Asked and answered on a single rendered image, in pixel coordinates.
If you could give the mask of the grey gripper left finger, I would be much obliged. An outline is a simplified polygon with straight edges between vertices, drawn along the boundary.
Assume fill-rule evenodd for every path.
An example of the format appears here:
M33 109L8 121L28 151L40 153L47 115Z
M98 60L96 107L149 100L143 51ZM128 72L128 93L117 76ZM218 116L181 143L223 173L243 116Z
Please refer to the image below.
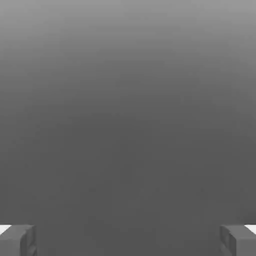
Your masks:
M38 256L36 226L0 224L0 256Z

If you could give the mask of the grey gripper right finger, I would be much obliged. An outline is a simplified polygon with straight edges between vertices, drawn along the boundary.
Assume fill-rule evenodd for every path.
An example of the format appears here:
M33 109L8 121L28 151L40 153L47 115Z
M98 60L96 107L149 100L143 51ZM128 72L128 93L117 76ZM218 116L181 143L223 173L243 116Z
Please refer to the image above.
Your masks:
M221 225L220 256L256 256L256 224Z

